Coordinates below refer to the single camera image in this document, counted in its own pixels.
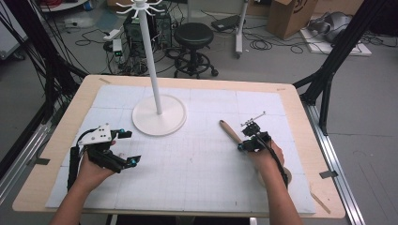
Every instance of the stool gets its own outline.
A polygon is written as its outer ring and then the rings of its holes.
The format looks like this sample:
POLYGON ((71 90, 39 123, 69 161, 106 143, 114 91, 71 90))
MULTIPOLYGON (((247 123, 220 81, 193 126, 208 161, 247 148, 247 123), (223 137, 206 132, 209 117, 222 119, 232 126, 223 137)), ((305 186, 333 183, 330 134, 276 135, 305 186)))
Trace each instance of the stool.
POLYGON ((208 47, 208 44, 214 38, 213 32, 208 26, 199 22, 188 22, 180 25, 174 34, 175 40, 183 47, 180 55, 175 59, 175 78, 177 73, 183 72, 190 76, 196 74, 196 78, 200 79, 199 74, 211 68, 211 75, 219 75, 219 71, 210 64, 210 60, 197 50, 208 47))

